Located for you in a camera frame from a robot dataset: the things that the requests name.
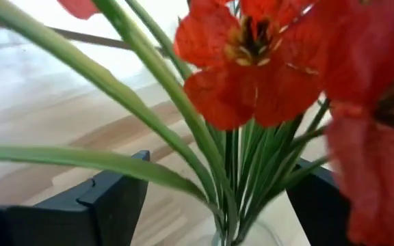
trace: flower petal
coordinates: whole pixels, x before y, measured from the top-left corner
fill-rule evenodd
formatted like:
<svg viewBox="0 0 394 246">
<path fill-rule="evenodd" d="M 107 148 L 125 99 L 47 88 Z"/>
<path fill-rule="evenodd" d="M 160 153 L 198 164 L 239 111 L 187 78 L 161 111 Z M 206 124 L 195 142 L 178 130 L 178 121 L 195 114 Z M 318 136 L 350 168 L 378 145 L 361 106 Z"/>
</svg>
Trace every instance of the flower petal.
<svg viewBox="0 0 394 246">
<path fill-rule="evenodd" d="M 92 0 L 57 0 L 74 17 L 87 20 L 99 10 Z"/>
<path fill-rule="evenodd" d="M 244 75 L 211 68 L 193 74 L 184 90 L 198 112 L 219 130 L 233 130 L 253 115 L 254 85 Z"/>
<path fill-rule="evenodd" d="M 394 79 L 394 1 L 372 1 L 349 18 L 329 53 L 328 97 L 372 107 Z"/>
<path fill-rule="evenodd" d="M 278 51 L 285 62 L 323 76 L 329 55 L 328 37 L 320 23 L 305 19 L 283 32 Z"/>
<path fill-rule="evenodd" d="M 313 19 L 316 23 L 320 23 L 322 29 L 333 31 L 336 25 L 350 20 L 355 13 L 362 11 L 365 7 L 360 0 L 319 0 L 299 22 Z"/>
<path fill-rule="evenodd" d="M 284 26 L 301 15 L 315 0 L 241 0 L 241 10 L 255 20 L 270 17 Z"/>
<path fill-rule="evenodd" d="M 189 14 L 203 18 L 217 11 L 226 2 L 225 0 L 191 0 Z"/>
<path fill-rule="evenodd" d="M 199 67 L 224 64 L 224 46 L 228 32 L 239 26 L 228 8 L 216 3 L 208 4 L 205 14 L 199 13 L 200 9 L 197 7 L 192 8 L 190 15 L 180 22 L 174 39 L 176 53 Z"/>
<path fill-rule="evenodd" d="M 326 134 L 336 181 L 352 204 L 350 240 L 394 245 L 394 129 L 339 115 Z"/>
<path fill-rule="evenodd" d="M 319 97 L 319 76 L 277 61 L 273 56 L 258 81 L 255 118 L 263 126 L 275 126 L 306 111 Z"/>
</svg>

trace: green stem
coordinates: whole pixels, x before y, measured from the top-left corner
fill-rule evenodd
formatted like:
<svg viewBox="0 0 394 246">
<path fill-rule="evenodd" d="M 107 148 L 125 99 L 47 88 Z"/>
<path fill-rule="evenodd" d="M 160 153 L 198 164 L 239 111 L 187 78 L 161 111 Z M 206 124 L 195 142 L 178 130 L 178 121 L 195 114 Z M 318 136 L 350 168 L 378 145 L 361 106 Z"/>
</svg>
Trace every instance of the green stem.
<svg viewBox="0 0 394 246">
<path fill-rule="evenodd" d="M 299 137 L 296 137 L 290 145 L 290 151 L 295 150 L 297 147 L 304 145 L 305 143 L 308 143 L 310 140 L 320 137 L 324 134 L 324 131 L 326 129 L 326 126 L 319 127 L 315 131 L 307 132 L 303 135 L 300 135 Z"/>
<path fill-rule="evenodd" d="M 330 104 L 329 99 L 326 99 L 323 105 L 320 107 L 317 114 L 315 115 L 313 121 L 310 123 L 309 127 L 307 128 L 306 134 L 312 133 L 319 126 L 321 120 L 323 120 L 323 117 L 325 116 L 327 110 L 329 109 L 329 104 Z M 284 170 L 285 175 L 282 177 L 282 179 L 285 179 L 293 171 L 294 167 L 299 161 L 300 155 L 303 153 L 307 144 L 308 142 L 305 141 L 303 144 L 299 145 L 297 149 L 293 151 L 293 153 L 291 153 L 289 159 L 286 162 L 288 168 Z"/>
<path fill-rule="evenodd" d="M 225 133 L 222 131 L 219 131 L 215 129 L 211 123 L 208 121 L 205 122 L 206 127 L 208 128 L 209 133 L 212 136 L 212 139 L 214 140 L 215 144 L 217 145 L 218 152 L 220 153 L 221 156 L 224 156 L 224 142 L 223 138 L 225 138 Z"/>
<path fill-rule="evenodd" d="M 268 139 L 273 139 L 273 134 L 274 134 L 274 128 L 268 128 L 265 130 L 263 139 L 261 140 L 261 143 L 259 144 L 257 148 L 257 152 L 252 160 L 251 163 L 251 168 L 250 168 L 250 181 L 248 186 L 246 187 L 245 195 L 244 195 L 244 205 L 241 207 L 240 212 L 239 212 L 239 217 L 242 218 L 246 214 L 246 208 L 247 205 L 249 204 L 250 199 L 253 196 L 253 193 L 257 190 L 257 187 L 259 185 L 259 174 L 262 172 L 262 165 L 271 165 L 270 163 L 263 163 L 262 161 L 263 158 L 263 152 L 265 150 L 265 147 L 267 146 Z"/>
<path fill-rule="evenodd" d="M 226 157 L 224 158 L 224 169 L 226 175 L 232 182 L 233 175 L 233 131 L 226 131 Z"/>
<path fill-rule="evenodd" d="M 265 190 L 263 194 L 266 194 L 267 192 L 270 191 L 272 186 L 276 183 L 276 181 L 280 178 L 280 175 L 283 173 L 283 170 L 285 169 L 285 165 L 282 165 L 282 162 L 284 158 L 289 154 L 289 146 L 291 145 L 291 142 L 293 141 L 293 137 L 295 133 L 298 131 L 300 123 L 302 123 L 304 115 L 299 115 L 292 123 L 289 132 L 287 136 L 285 137 L 282 146 L 280 147 L 280 152 L 278 153 L 278 156 L 276 157 L 276 164 L 279 164 L 278 169 L 276 173 L 271 177 L 271 181 L 269 184 L 265 183 L 264 185 Z"/>
<path fill-rule="evenodd" d="M 246 190 L 253 156 L 256 152 L 256 149 L 257 149 L 259 143 L 261 142 L 261 140 L 264 136 L 264 130 L 260 126 L 254 127 L 254 129 L 256 131 L 256 137 L 254 137 L 252 139 L 252 143 L 250 144 L 250 147 L 247 148 L 246 158 L 244 159 L 244 162 L 242 163 L 241 175 L 239 177 L 238 190 L 237 190 L 237 193 L 235 196 L 236 202 L 239 206 L 238 209 L 240 209 L 240 207 L 241 207 L 240 205 L 242 203 L 243 196 L 245 195 L 244 191 Z"/>
<path fill-rule="evenodd" d="M 183 62 L 174 52 L 172 48 L 172 42 L 169 37 L 165 34 L 162 28 L 156 23 L 150 14 L 136 1 L 126 0 L 130 8 L 141 18 L 141 21 L 147 26 L 148 30 L 153 34 L 156 40 L 160 43 L 162 49 L 166 55 L 171 58 L 172 63 L 177 68 L 183 79 L 187 79 L 191 76 L 192 71 L 189 69 L 187 64 Z"/>
<path fill-rule="evenodd" d="M 239 130 L 235 129 L 233 131 L 233 139 L 232 139 L 232 190 L 233 193 L 237 192 L 238 185 L 238 143 L 239 143 Z"/>
<path fill-rule="evenodd" d="M 241 128 L 241 166 L 246 160 L 246 155 L 248 153 L 248 148 L 250 145 L 250 138 L 252 135 L 252 130 L 254 126 L 254 120 L 249 120 L 245 126 Z"/>
<path fill-rule="evenodd" d="M 303 178 L 308 176 L 311 172 L 314 172 L 318 167 L 329 161 L 327 156 L 323 156 L 313 161 L 308 167 L 291 172 L 282 182 L 281 188 L 290 189 L 299 183 Z"/>
<path fill-rule="evenodd" d="M 127 13 L 121 10 L 115 0 L 93 0 L 98 9 L 104 13 L 110 23 L 115 27 L 124 41 L 127 41 L 138 57 L 145 63 L 146 67 L 153 73 L 163 88 L 166 90 L 178 110 L 182 113 L 189 129 L 191 130 L 196 143 L 206 159 L 208 160 L 213 178 L 218 180 L 216 189 L 218 200 L 221 201 L 223 194 L 227 197 L 228 216 L 231 218 L 229 224 L 229 233 L 227 243 L 231 243 L 235 233 L 237 223 L 237 209 L 233 191 L 230 188 L 226 172 L 222 167 L 222 157 L 218 152 L 217 146 L 212 139 L 205 123 L 195 111 L 191 102 L 177 83 L 176 77 L 166 66 L 165 61 L 159 56 L 158 52 L 148 43 L 147 37 L 133 23 Z"/>
</svg>

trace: wooden surface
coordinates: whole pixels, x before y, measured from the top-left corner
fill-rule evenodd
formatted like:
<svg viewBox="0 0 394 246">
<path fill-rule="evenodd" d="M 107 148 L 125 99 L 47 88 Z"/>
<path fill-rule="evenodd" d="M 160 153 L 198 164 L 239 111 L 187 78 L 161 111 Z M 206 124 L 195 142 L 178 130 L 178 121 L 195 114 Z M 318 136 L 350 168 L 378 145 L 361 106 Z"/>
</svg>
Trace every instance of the wooden surface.
<svg viewBox="0 0 394 246">
<path fill-rule="evenodd" d="M 165 124 L 198 151 L 180 113 L 134 54 L 75 44 L 133 88 Z M 3 29 L 0 144 L 76 146 L 125 154 L 150 150 L 153 161 L 195 180 L 190 168 L 129 112 L 48 53 Z M 323 154 L 323 140 L 318 139 L 304 157 L 313 160 Z M 0 163 L 0 204 L 33 205 L 97 172 Z M 268 206 L 261 217 L 275 229 L 284 245 L 308 245 L 285 194 Z M 133 245 L 186 245 L 190 238 L 211 231 L 212 226 L 208 210 L 193 198 L 150 184 Z"/>
</svg>

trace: green leaf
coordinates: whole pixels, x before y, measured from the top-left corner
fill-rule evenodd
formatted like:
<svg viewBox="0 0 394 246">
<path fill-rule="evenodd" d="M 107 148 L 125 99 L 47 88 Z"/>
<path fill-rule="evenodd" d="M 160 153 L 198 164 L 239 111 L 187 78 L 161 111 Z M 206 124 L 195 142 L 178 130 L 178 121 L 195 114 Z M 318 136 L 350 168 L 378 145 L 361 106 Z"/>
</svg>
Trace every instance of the green leaf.
<svg viewBox="0 0 394 246">
<path fill-rule="evenodd" d="M 138 117 L 197 170 L 196 174 L 208 195 L 215 193 L 211 175 L 191 148 L 175 132 L 165 126 L 134 91 L 117 80 L 108 70 L 10 2 L 0 0 L 0 21 L 68 64 Z"/>
<path fill-rule="evenodd" d="M 205 121 L 206 127 L 208 128 L 209 133 L 211 134 L 212 139 L 214 140 L 215 144 L 217 145 L 218 152 L 221 156 L 224 157 L 224 148 L 226 145 L 226 133 L 224 131 L 219 131 L 215 127 L 212 126 L 211 123 Z"/>
<path fill-rule="evenodd" d="M 231 182 L 232 190 L 235 191 L 238 176 L 238 130 L 226 131 L 225 154 L 224 169 Z"/>
<path fill-rule="evenodd" d="M 188 65 L 183 62 L 174 52 L 172 48 L 172 42 L 169 37 L 162 31 L 161 27 L 151 18 L 150 14 L 135 0 L 126 0 L 130 8 L 141 18 L 141 21 L 148 27 L 150 32 L 160 43 L 162 49 L 166 52 L 166 55 L 171 58 L 174 66 L 181 74 L 183 79 L 187 79 L 191 76 L 192 71 Z"/>
<path fill-rule="evenodd" d="M 214 143 L 205 123 L 200 119 L 193 105 L 185 95 L 182 87 L 177 83 L 176 77 L 166 66 L 165 61 L 160 57 L 158 52 L 152 45 L 149 45 L 147 37 L 140 31 L 135 23 L 129 18 L 127 13 L 120 9 L 120 6 L 115 0 L 93 0 L 98 9 L 106 16 L 110 23 L 115 27 L 121 38 L 132 46 L 136 55 L 144 62 L 146 67 L 156 77 L 158 82 L 162 85 L 171 100 L 175 103 L 179 111 L 182 113 L 189 129 L 191 130 L 196 143 L 206 159 L 213 174 L 218 190 L 219 201 L 222 200 L 222 195 L 227 197 L 228 215 L 230 219 L 229 233 L 227 243 L 232 240 L 231 237 L 235 234 L 236 229 L 236 204 L 233 198 L 233 191 L 229 186 L 226 172 L 222 165 L 222 156 L 218 152 L 217 146 Z M 210 191 L 210 200 L 213 200 L 212 190 L 205 187 L 206 191 Z"/>
<path fill-rule="evenodd" d="M 73 148 L 0 146 L 0 161 L 34 162 L 106 169 L 188 193 L 208 204 L 203 192 L 190 180 L 168 168 L 113 152 Z"/>
<path fill-rule="evenodd" d="M 265 195 L 272 190 L 272 187 L 282 174 L 282 160 L 288 155 L 287 149 L 293 140 L 302 118 L 303 115 L 299 115 L 290 122 L 282 123 L 276 131 L 269 150 L 263 150 L 269 152 L 269 154 L 265 154 L 265 158 L 263 159 L 263 161 L 268 161 L 264 164 L 263 171 L 258 176 L 260 187 L 256 189 L 252 195 L 251 204 L 253 204 L 253 206 L 248 208 L 246 217 L 261 205 L 265 199 Z"/>
<path fill-rule="evenodd" d="M 310 131 L 310 132 L 300 135 L 299 137 L 296 137 L 293 140 L 293 142 L 291 142 L 290 150 L 295 150 L 299 146 L 306 145 L 312 139 L 322 136 L 324 134 L 325 129 L 326 129 L 326 126 L 322 126 L 315 131 Z"/>
<path fill-rule="evenodd" d="M 244 163 L 246 160 L 247 150 L 250 144 L 250 136 L 252 134 L 254 124 L 254 120 L 249 120 L 247 124 L 241 128 L 241 163 Z"/>
<path fill-rule="evenodd" d="M 249 181 L 246 186 L 246 192 L 244 197 L 244 205 L 241 207 L 241 212 L 240 212 L 240 217 L 244 217 L 246 213 L 246 207 L 247 203 L 251 200 L 252 196 L 259 190 L 257 187 L 260 184 L 259 183 L 259 176 L 263 171 L 263 168 L 265 165 L 271 165 L 271 160 L 265 160 L 263 161 L 263 155 L 265 154 L 265 150 L 267 150 L 266 147 L 269 146 L 269 142 L 271 139 L 274 138 L 274 132 L 275 128 L 267 128 L 265 129 L 264 136 L 258 145 L 258 148 L 256 150 L 256 153 L 254 155 L 254 158 L 252 160 L 252 163 L 248 164 L 251 166 L 250 168 L 250 173 L 249 173 Z"/>
<path fill-rule="evenodd" d="M 323 156 L 315 161 L 313 161 L 308 167 L 296 170 L 288 175 L 288 177 L 281 182 L 281 188 L 289 189 L 295 186 L 299 181 L 308 176 L 311 172 L 313 172 L 316 168 L 322 166 L 327 163 L 328 157 Z"/>
<path fill-rule="evenodd" d="M 244 191 L 246 190 L 246 186 L 249 180 L 249 174 L 250 174 L 250 169 L 252 167 L 252 161 L 254 158 L 254 155 L 257 152 L 257 148 L 259 143 L 261 142 L 263 136 L 264 136 L 264 128 L 262 128 L 258 124 L 253 124 L 251 130 L 251 137 L 250 137 L 250 145 L 246 149 L 246 157 L 244 159 L 244 162 L 241 165 L 241 173 L 239 175 L 239 184 L 238 184 L 238 191 L 236 194 L 236 201 L 237 204 L 241 204 L 241 201 L 243 200 Z"/>
<path fill-rule="evenodd" d="M 325 113 L 329 109 L 329 104 L 330 104 L 329 99 L 326 99 L 323 105 L 320 107 L 319 111 L 316 113 L 313 121 L 308 126 L 306 130 L 306 134 L 312 133 L 319 126 L 321 120 L 325 116 Z M 304 141 L 302 144 L 300 144 L 297 147 L 297 149 L 295 149 L 291 153 L 290 157 L 285 162 L 285 169 L 283 171 L 284 174 L 282 176 L 282 179 L 285 179 L 285 177 L 287 177 L 291 173 L 291 171 L 293 171 L 294 167 L 296 166 L 296 163 L 299 161 L 299 158 L 302 155 L 307 144 L 308 141 Z"/>
</svg>

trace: red flower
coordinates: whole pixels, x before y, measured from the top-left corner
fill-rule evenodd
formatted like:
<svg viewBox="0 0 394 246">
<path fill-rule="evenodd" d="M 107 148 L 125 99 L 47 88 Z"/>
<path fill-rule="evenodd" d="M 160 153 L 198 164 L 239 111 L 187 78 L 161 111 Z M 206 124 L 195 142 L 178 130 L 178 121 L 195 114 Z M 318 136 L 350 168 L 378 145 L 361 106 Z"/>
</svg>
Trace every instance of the red flower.
<svg viewBox="0 0 394 246">
<path fill-rule="evenodd" d="M 394 245 L 394 1 L 355 14 L 330 43 L 325 91 L 336 179 L 352 203 L 349 238 Z"/>
<path fill-rule="evenodd" d="M 92 0 L 57 0 L 73 16 L 84 20 L 89 19 L 99 10 Z"/>
<path fill-rule="evenodd" d="M 220 130 L 304 112 L 321 92 L 326 35 L 358 0 L 319 1 L 305 16 L 314 0 L 241 0 L 240 21 L 226 2 L 193 0 L 176 33 L 175 51 L 202 68 L 184 86 L 195 108 Z"/>
</svg>

